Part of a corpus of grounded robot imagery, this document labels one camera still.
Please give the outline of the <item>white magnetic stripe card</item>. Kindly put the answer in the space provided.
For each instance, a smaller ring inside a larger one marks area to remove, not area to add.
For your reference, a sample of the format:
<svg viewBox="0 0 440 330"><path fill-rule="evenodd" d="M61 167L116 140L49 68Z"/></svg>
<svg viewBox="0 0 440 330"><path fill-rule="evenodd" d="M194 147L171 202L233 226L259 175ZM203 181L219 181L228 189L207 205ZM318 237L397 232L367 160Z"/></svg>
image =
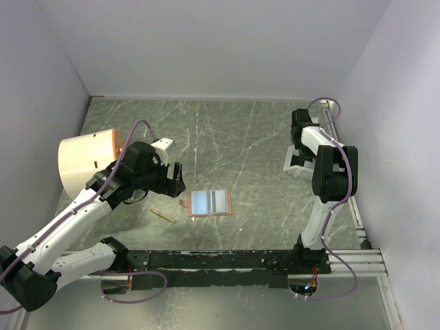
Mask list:
<svg viewBox="0 0 440 330"><path fill-rule="evenodd" d="M207 211L208 214L217 212L217 193L218 190L209 190L207 192Z"/></svg>

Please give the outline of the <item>brown leather card holder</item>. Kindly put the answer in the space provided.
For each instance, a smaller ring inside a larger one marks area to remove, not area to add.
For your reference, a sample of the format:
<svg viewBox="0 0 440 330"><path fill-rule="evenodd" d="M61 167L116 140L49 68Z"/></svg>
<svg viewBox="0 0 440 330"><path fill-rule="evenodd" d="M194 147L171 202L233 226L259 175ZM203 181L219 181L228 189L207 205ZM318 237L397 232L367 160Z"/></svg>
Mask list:
<svg viewBox="0 0 440 330"><path fill-rule="evenodd" d="M230 189L192 190L180 206L188 210L190 217L215 217L232 214Z"/></svg>

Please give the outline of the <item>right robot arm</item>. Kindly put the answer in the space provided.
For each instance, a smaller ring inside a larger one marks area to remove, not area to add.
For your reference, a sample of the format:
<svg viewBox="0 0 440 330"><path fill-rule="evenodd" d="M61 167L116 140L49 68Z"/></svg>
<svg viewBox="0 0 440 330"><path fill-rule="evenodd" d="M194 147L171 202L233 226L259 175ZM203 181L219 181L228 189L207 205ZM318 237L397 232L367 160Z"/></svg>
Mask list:
<svg viewBox="0 0 440 330"><path fill-rule="evenodd" d="M358 189L358 149L330 137L322 125L312 122L308 109L292 111L291 142L296 163L313 164L311 187L316 201L291 258L292 267L304 274L328 260L325 236L339 209Z"/></svg>

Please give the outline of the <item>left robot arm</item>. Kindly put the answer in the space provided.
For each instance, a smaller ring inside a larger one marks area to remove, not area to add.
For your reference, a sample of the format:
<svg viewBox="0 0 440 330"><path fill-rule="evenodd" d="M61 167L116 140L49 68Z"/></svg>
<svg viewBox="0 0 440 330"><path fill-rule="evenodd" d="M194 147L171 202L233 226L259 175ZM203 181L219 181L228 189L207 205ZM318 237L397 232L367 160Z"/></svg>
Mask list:
<svg viewBox="0 0 440 330"><path fill-rule="evenodd" d="M182 165L168 177L168 138L134 142L119 159L96 172L78 196L42 230L15 248L1 247L1 286L26 311L45 305L62 287L95 272L123 273L129 250L113 237L68 256L66 249L90 227L135 192L178 197L185 191Z"/></svg>

